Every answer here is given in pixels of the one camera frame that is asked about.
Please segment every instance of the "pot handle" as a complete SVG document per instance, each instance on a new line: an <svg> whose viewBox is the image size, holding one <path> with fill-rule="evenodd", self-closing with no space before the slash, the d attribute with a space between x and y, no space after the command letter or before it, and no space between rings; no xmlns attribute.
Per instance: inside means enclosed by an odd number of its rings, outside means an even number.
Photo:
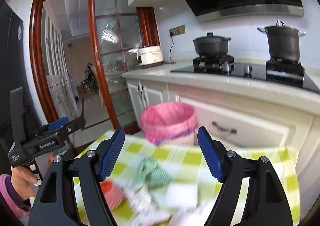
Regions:
<svg viewBox="0 0 320 226"><path fill-rule="evenodd" d="M283 27L285 27L285 24L284 24L283 20L277 19L276 26L280 26L280 23L281 23L281 25L282 25Z"/></svg>
<svg viewBox="0 0 320 226"><path fill-rule="evenodd" d="M262 27L257 27L257 30L258 30L259 32L261 32L261 33L267 34L267 33L266 33L266 30L265 30L264 28L262 28Z"/></svg>
<svg viewBox="0 0 320 226"><path fill-rule="evenodd" d="M305 35L307 35L306 32L299 32L299 37L303 37L303 36L305 36Z"/></svg>

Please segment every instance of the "rice cooker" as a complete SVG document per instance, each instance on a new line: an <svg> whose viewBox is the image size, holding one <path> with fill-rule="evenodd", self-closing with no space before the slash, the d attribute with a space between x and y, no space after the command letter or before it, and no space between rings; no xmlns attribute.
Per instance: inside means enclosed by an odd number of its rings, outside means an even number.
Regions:
<svg viewBox="0 0 320 226"><path fill-rule="evenodd" d="M137 62L139 67L148 68L159 66L163 62L163 55L160 46L148 46L138 49Z"/></svg>

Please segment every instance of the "stove knob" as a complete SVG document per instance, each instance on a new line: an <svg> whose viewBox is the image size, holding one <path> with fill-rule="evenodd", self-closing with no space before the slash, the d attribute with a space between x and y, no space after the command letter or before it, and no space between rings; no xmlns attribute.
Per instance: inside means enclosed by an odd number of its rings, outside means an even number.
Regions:
<svg viewBox="0 0 320 226"><path fill-rule="evenodd" d="M229 72L229 62L225 62L222 66L222 71L223 72Z"/></svg>
<svg viewBox="0 0 320 226"><path fill-rule="evenodd" d="M252 72L252 66L251 65L245 65L243 66L243 73L245 75L249 75Z"/></svg>

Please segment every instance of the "fingernail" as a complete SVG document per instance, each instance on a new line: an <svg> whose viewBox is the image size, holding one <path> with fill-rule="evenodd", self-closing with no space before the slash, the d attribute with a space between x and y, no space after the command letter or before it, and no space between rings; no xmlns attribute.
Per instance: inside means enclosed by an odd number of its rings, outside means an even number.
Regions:
<svg viewBox="0 0 320 226"><path fill-rule="evenodd" d="M32 183L37 183L37 182L38 182L38 179L37 179L35 176L31 175L31 176L30 176L30 181L31 181Z"/></svg>

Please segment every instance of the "hand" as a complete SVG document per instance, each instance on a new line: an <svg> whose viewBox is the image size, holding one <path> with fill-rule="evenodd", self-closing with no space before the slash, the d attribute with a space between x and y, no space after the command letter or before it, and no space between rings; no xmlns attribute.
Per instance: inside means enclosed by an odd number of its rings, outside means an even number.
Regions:
<svg viewBox="0 0 320 226"><path fill-rule="evenodd" d="M49 163L47 166L47 170L49 166L51 165L52 161L54 159L54 155L52 152L49 153ZM35 194L30 186L29 183L37 183L37 178L32 174L32 172L20 165L15 168L11 167L11 183L14 187L17 194L21 197L23 201L29 199L30 197L34 197Z"/></svg>

